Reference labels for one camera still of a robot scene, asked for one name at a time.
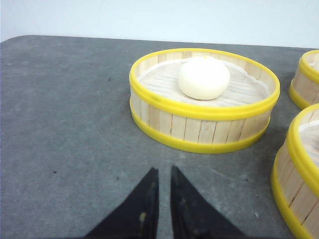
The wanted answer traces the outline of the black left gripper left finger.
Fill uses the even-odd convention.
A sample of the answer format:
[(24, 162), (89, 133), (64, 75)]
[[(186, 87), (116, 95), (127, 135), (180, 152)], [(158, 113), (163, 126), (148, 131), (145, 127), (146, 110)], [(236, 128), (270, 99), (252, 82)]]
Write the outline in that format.
[(159, 171), (151, 168), (129, 196), (86, 239), (155, 239), (159, 220)]

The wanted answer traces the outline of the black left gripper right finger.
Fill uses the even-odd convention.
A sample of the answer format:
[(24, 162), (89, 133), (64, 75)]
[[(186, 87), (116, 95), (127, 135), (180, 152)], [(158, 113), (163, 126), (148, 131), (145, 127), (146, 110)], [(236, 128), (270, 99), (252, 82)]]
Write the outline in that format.
[(175, 239), (242, 239), (245, 234), (210, 205), (177, 166), (171, 167), (170, 208)]

